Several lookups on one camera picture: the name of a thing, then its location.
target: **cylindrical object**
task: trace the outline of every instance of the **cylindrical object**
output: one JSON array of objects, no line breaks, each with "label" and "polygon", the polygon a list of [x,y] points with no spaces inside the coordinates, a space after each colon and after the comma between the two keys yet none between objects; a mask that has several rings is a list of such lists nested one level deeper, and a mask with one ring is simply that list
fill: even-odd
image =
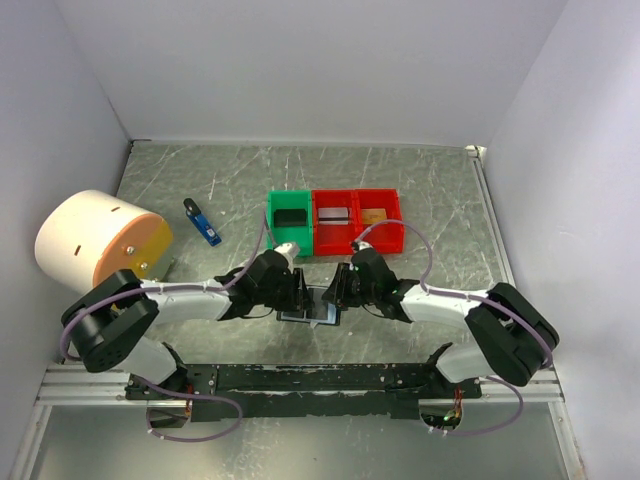
[{"label": "cylindrical object", "polygon": [[113,272],[161,279],[173,234],[158,214],[96,190],[76,193],[44,222],[36,261],[50,277],[86,293]]}]

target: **blue object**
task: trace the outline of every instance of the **blue object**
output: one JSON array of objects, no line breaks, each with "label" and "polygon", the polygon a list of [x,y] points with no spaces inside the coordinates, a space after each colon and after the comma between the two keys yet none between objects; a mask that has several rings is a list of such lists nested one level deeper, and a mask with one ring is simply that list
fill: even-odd
[{"label": "blue object", "polygon": [[184,202],[182,202],[187,209],[187,217],[191,220],[191,223],[198,229],[198,231],[202,234],[209,245],[215,247],[218,245],[222,239],[218,232],[216,232],[207,217],[204,216],[196,202],[191,198],[185,198]]}]

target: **white panel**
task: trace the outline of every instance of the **white panel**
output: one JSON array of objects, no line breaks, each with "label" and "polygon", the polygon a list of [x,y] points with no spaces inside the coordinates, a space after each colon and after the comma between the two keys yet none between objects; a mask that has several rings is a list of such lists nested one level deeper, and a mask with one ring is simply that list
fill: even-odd
[{"label": "white panel", "polygon": [[113,191],[127,140],[53,2],[0,2],[0,478],[6,478],[75,295],[36,265],[45,218]]},{"label": "white panel", "polygon": [[116,368],[159,385],[176,371],[176,361],[160,342],[142,337]]},{"label": "white panel", "polygon": [[178,285],[202,285],[202,290],[188,290],[178,292],[148,293],[149,299],[158,303],[160,313],[154,319],[154,325],[164,323],[184,322],[185,320],[207,319],[217,320],[222,317],[229,307],[231,300],[227,292],[205,292],[206,287],[220,287],[221,284],[213,279],[192,283],[163,283],[142,282],[143,287],[176,287]]},{"label": "white panel", "polygon": [[475,340],[452,345],[445,350],[436,365],[440,373],[452,383],[496,373]]},{"label": "white panel", "polygon": [[[457,292],[448,288],[433,287],[440,292]],[[482,297],[487,296],[486,290],[467,292]],[[480,305],[480,302],[468,301],[460,298],[444,297],[434,293],[427,294],[420,285],[415,285],[405,294],[400,303],[402,310],[413,322],[434,322],[456,328],[468,330],[464,321],[469,310]]]},{"label": "white panel", "polygon": [[486,144],[566,0],[57,0],[133,138]]},{"label": "white panel", "polygon": [[571,0],[487,158],[518,286],[560,334],[594,479],[640,477],[639,25],[637,0]]}]

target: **gray tabletop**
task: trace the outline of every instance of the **gray tabletop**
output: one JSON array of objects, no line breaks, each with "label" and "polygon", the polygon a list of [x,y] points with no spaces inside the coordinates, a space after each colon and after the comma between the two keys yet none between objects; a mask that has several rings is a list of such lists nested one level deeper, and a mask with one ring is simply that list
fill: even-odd
[{"label": "gray tabletop", "polygon": [[[433,244],[435,286],[480,289],[502,280],[471,163],[461,148],[164,146],[136,143],[118,197],[162,215],[175,235],[168,281],[226,273],[247,259],[270,190],[395,188],[406,220]],[[210,247],[186,218],[192,197],[223,241]],[[308,284],[327,285],[336,262],[300,258]],[[405,251],[388,255],[398,277],[418,278],[426,265],[420,239],[407,232]],[[264,312],[254,309],[253,315]],[[186,362],[351,363],[426,360],[455,328],[407,325],[349,310],[340,327],[255,320],[194,319],[152,327],[148,336],[173,345]]]},{"label": "gray tabletop", "polygon": [[[118,196],[161,214],[175,234],[172,281],[227,272],[249,256],[271,189],[396,188],[405,219],[431,239],[430,283],[487,288],[502,280],[475,173],[456,148],[291,148],[160,146],[137,143]],[[212,248],[185,217],[193,197],[219,229]],[[343,257],[298,259],[311,281],[326,284]],[[405,253],[387,256],[400,277],[417,278],[425,249],[407,234]],[[406,325],[349,311],[340,327],[275,318],[194,319],[153,327],[187,362],[420,361],[461,331]],[[465,407],[469,429],[495,425],[514,403]],[[547,404],[525,405],[514,425],[477,438],[429,435],[419,420],[384,416],[250,418],[233,434],[204,444],[162,442],[146,434],[145,408],[54,407],[34,478],[215,479],[557,479],[567,478]],[[231,420],[189,425],[181,435],[220,431]]]}]

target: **metal base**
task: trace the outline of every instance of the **metal base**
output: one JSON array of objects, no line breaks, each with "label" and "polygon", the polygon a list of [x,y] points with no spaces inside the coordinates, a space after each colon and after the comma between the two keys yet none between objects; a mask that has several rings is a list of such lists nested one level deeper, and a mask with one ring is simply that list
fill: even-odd
[{"label": "metal base", "polygon": [[[187,365],[194,392],[237,401],[245,417],[390,415],[419,418],[420,400],[452,402],[456,386],[465,398],[480,398],[479,382],[443,381],[422,363],[369,365]],[[127,400],[165,399],[131,377]],[[195,401],[191,420],[234,418],[227,404]]]},{"label": "metal base", "polygon": [[[514,284],[496,215],[491,205],[491,198],[481,162],[477,158],[471,158],[470,160],[482,198],[484,213],[489,219],[492,241],[498,261],[500,262],[501,280]],[[42,435],[44,434],[52,407],[118,406],[133,407],[135,409],[140,405],[145,405],[147,407],[184,410],[185,402],[182,400],[152,399],[147,395],[145,395],[145,398],[142,400],[126,400],[124,398],[124,388],[127,385],[128,379],[128,374],[118,370],[110,370],[100,374],[90,374],[87,373],[82,364],[52,364],[47,369],[38,393],[34,412],[25,437],[23,438],[23,443],[10,478],[27,479],[31,477],[36,452],[42,440]],[[478,399],[465,398],[465,404],[508,404],[517,402],[517,398],[513,395],[513,392],[502,385],[481,380],[480,387],[483,392],[482,397]],[[584,466],[575,444],[573,432],[571,431],[571,424],[566,413],[564,397],[555,370],[539,371],[526,387],[520,389],[520,393],[527,403],[543,403],[548,406],[553,420],[553,426],[556,430],[567,476],[569,478],[585,478]],[[449,403],[450,398],[419,400],[419,405],[423,407]]]}]

